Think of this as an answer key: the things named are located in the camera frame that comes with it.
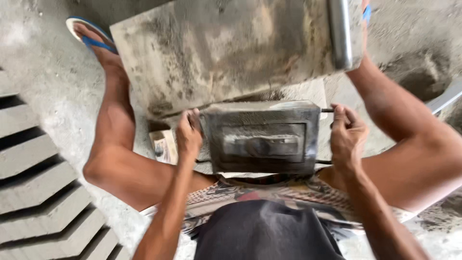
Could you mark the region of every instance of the gray cement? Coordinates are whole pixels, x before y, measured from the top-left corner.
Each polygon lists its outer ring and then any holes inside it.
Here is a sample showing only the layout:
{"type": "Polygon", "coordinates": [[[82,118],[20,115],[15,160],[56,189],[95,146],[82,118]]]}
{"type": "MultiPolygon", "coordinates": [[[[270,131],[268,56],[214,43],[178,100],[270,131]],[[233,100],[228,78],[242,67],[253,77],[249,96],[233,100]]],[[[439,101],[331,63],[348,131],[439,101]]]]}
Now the gray cement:
{"type": "MultiPolygon", "coordinates": [[[[158,3],[151,0],[0,0],[0,93],[8,90],[21,93],[39,115],[41,126],[62,156],[79,171],[80,180],[96,198],[95,204],[108,218],[109,225],[131,250],[135,249],[148,220],[120,200],[85,183],[81,177],[94,138],[104,74],[94,55],[70,35],[64,21],[69,15],[81,15],[108,28],[158,3]]],[[[429,74],[431,68],[424,66],[411,75],[411,79],[427,79],[422,81],[425,88],[438,90],[434,86],[438,83],[435,75],[443,73],[454,77],[462,72],[462,3],[457,0],[373,0],[372,7],[368,48],[376,62],[383,64],[384,69],[389,68],[387,72],[395,71],[394,64],[400,64],[397,62],[400,57],[416,56],[415,53],[427,50],[436,58],[422,64],[436,64],[438,73],[429,74]]],[[[326,78],[324,84],[328,102],[355,108],[372,126],[346,76],[333,75],[326,78]]],[[[132,98],[132,104],[137,120],[134,150],[154,158],[145,113],[137,100],[132,98]]],[[[448,118],[448,122],[460,129],[461,114],[457,110],[444,111],[442,119],[448,118]]],[[[330,157],[330,121],[331,118],[322,121],[320,158],[330,157]]],[[[392,145],[391,140],[372,127],[365,155],[377,154],[392,145]]],[[[435,259],[462,257],[460,197],[460,192],[455,192],[406,224],[435,259]]],[[[193,242],[182,236],[179,246],[177,259],[193,258],[193,242]]],[[[365,237],[343,241],[340,247],[347,259],[373,259],[365,237]]]]}

